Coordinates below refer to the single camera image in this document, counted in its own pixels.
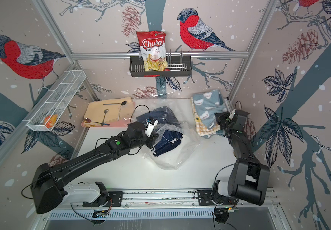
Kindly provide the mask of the navy blue fleece blanket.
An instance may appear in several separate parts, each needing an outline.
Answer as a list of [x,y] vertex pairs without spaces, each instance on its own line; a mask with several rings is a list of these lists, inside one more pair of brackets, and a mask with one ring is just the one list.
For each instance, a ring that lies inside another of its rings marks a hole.
[[[173,125],[177,128],[181,128],[181,123],[168,106],[159,107],[152,111],[150,111],[146,105],[143,106],[148,109],[148,112],[136,117],[138,122],[141,122],[145,125],[146,119],[152,117],[158,120],[158,124],[154,128],[154,131],[157,131],[164,125]],[[169,129],[165,129],[163,134],[160,134],[159,137],[161,137],[160,141],[152,148],[154,157],[159,157],[178,147],[181,144],[183,134],[179,131],[171,131]]]

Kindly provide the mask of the orange checkered blanket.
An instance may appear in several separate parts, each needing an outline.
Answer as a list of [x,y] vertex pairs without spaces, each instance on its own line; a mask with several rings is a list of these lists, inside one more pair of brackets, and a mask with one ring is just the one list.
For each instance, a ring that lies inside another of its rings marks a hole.
[[196,131],[197,133],[203,137],[205,135],[214,133],[218,130],[220,130],[220,126],[219,125],[215,125],[212,129],[208,129],[202,122],[202,120],[200,119],[199,115],[197,114],[193,99],[190,99],[191,101],[191,106],[192,106],[192,112],[193,112],[193,117],[194,117],[194,121],[196,124]]

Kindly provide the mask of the clear plastic vacuum bag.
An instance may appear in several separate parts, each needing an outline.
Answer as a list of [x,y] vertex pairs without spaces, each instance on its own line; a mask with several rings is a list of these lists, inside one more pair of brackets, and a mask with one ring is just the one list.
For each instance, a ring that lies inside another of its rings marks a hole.
[[159,137],[142,157],[163,170],[179,169],[201,143],[193,121],[190,99],[139,99],[135,101],[133,121],[146,123],[149,117],[158,121],[154,131]]

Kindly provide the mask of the light blue bear blanket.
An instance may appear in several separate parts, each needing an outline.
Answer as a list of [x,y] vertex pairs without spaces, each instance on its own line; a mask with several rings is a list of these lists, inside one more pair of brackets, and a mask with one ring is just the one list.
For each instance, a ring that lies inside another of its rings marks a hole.
[[207,129],[213,129],[215,127],[215,113],[223,113],[227,111],[225,101],[219,90],[194,94],[191,99],[197,115]]

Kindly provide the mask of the teal bear print blanket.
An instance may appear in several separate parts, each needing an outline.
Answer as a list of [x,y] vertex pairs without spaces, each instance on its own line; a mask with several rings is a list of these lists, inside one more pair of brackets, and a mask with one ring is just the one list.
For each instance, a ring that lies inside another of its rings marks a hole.
[[211,133],[211,134],[208,134],[208,135],[203,136],[203,138],[210,139],[213,136],[223,136],[224,134],[225,134],[225,132],[223,130],[218,130],[218,131],[216,131],[214,133]]

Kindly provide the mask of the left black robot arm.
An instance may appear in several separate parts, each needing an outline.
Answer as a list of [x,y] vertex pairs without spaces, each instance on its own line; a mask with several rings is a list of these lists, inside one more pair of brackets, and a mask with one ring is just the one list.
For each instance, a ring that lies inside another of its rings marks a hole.
[[109,194],[104,184],[73,185],[71,181],[86,172],[124,155],[132,149],[155,145],[158,133],[154,130],[158,121],[149,118],[146,123],[134,122],[126,131],[108,138],[92,151],[65,163],[49,166],[40,165],[30,185],[37,214],[44,214],[57,208],[61,203],[84,202],[88,207],[106,204]]

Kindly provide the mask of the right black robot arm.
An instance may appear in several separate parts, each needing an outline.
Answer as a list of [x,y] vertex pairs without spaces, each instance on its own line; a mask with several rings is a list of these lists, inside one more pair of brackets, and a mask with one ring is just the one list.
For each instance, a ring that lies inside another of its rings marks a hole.
[[265,201],[270,170],[252,151],[245,132],[248,115],[249,113],[243,110],[235,110],[232,113],[215,113],[215,118],[225,132],[236,157],[227,184],[228,195],[261,206]]

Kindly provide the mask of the red Chuba chips bag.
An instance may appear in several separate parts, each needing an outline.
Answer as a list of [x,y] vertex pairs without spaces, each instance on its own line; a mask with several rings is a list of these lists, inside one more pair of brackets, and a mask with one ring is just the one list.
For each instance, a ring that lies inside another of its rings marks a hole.
[[166,60],[166,33],[159,31],[136,32],[140,53],[145,71],[165,71],[168,67]]

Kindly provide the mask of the black spoon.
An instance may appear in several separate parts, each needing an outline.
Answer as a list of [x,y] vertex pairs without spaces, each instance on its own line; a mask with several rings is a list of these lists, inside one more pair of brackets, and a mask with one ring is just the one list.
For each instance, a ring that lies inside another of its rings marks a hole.
[[121,105],[121,106],[124,106],[124,105],[126,105],[127,104],[127,101],[125,100],[125,101],[122,101],[122,102],[120,102],[120,103],[104,103],[104,105]]

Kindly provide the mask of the circuit board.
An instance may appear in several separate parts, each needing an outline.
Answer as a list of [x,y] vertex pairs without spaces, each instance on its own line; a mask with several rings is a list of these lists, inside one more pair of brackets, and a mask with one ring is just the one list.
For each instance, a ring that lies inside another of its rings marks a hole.
[[236,210],[238,210],[236,207],[225,207],[225,208],[215,208],[214,209],[214,215],[223,215],[225,213],[233,213],[235,212]]
[[94,211],[92,217],[93,218],[107,218],[109,215],[110,211],[107,210],[96,210]]

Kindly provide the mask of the left circuit board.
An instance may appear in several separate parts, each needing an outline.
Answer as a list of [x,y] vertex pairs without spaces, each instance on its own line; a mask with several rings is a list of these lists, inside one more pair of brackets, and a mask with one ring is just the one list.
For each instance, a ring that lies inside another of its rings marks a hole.
[[107,218],[109,215],[110,211],[107,210],[96,210],[94,211],[92,217],[93,218]]

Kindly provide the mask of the orange item in basket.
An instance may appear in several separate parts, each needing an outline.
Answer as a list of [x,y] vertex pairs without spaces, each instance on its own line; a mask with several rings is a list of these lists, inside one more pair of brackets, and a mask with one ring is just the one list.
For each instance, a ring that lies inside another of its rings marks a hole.
[[43,121],[43,124],[46,128],[50,129],[50,128],[53,128],[54,125],[56,124],[58,120],[58,115],[56,114],[53,114],[53,115],[50,115],[50,116],[47,116],[44,121]]

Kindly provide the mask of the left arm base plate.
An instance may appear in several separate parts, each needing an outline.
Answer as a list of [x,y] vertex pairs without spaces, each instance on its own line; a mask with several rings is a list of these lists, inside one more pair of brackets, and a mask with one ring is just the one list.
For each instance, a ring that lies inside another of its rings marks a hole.
[[92,202],[83,202],[84,208],[99,208],[99,207],[121,207],[124,192],[122,191],[109,191],[107,194],[100,194]]

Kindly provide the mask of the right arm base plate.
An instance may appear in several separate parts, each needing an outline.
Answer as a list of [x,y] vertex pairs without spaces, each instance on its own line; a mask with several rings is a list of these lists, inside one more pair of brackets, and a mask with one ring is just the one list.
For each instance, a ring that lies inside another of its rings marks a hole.
[[212,190],[196,190],[194,197],[198,200],[199,206],[235,206],[239,199],[220,195]]

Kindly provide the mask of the dark grey wall rack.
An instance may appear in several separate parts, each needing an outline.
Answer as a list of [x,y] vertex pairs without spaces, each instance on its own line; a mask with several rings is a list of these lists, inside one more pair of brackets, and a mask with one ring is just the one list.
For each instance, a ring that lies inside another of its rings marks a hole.
[[191,72],[191,56],[185,56],[182,52],[174,55],[169,51],[164,58],[157,60],[150,55],[145,59],[141,55],[130,58],[132,77],[187,77]]

